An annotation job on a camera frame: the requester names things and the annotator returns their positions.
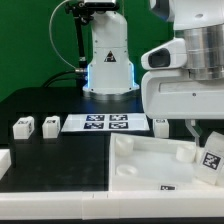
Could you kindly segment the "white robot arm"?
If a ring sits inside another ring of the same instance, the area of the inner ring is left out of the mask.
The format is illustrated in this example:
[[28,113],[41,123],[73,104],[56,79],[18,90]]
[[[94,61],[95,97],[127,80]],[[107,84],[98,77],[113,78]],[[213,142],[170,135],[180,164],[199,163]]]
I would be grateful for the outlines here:
[[127,23],[116,0],[84,0],[93,13],[93,59],[84,91],[97,96],[141,90],[151,119],[224,120],[224,0],[149,0],[150,11],[173,24],[174,38],[141,57],[138,86],[127,53]]

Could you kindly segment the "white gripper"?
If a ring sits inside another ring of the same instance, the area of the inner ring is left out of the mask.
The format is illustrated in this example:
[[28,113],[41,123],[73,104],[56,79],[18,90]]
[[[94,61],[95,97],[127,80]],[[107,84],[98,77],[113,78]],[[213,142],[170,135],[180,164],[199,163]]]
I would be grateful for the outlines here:
[[202,129],[194,119],[224,119],[224,79],[193,80],[183,68],[185,40],[173,40],[141,57],[144,113],[151,119],[186,119],[185,126],[200,145]]

